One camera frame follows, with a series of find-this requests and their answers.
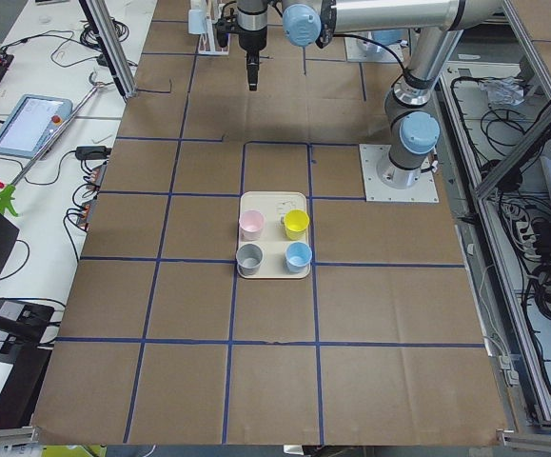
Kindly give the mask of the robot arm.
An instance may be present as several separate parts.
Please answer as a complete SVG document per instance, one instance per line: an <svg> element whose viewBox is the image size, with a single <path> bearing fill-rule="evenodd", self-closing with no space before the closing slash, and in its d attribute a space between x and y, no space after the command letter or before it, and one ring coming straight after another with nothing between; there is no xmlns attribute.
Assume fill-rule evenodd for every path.
<svg viewBox="0 0 551 457"><path fill-rule="evenodd" d="M418 182L423 160L438 143L440 124L424 108L461 36L460 30L423 29L408 65L386 95L391 146L377 172L394 189L409 189Z"/></svg>
<svg viewBox="0 0 551 457"><path fill-rule="evenodd" d="M418 28L417 47L395 85L396 96L427 97L464 30L501 9L500 1L283 1L284 31L290 43L325 47L334 35Z"/></svg>

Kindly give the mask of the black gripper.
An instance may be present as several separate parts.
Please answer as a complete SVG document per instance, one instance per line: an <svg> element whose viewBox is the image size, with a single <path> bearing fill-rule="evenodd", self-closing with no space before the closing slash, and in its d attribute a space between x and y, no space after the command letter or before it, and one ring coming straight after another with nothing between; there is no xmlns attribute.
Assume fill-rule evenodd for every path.
<svg viewBox="0 0 551 457"><path fill-rule="evenodd" d="M266 47L267 28L260 30L240 29L239 45L246 52L248 89L256 91L259 81L260 52Z"/></svg>

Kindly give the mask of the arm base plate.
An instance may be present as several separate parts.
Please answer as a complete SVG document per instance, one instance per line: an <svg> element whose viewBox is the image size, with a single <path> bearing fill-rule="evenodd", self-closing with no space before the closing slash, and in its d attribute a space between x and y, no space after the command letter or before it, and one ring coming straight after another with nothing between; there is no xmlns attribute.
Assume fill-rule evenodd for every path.
<svg viewBox="0 0 551 457"><path fill-rule="evenodd" d="M381 180L377 172L378 162L388 154L389 149L389 145L359 145L365 200L398 204L438 204L440 199L432 173L423 173L418 182L409 189L394 189Z"/></svg>
<svg viewBox="0 0 551 457"><path fill-rule="evenodd" d="M386 50L377 48L375 45L362 40L345 38L344 43L348 62L395 64L397 58L404 62L405 49L408 47L408 42L404 38L396 41L382 41L394 52L395 56L393 56Z"/></svg>

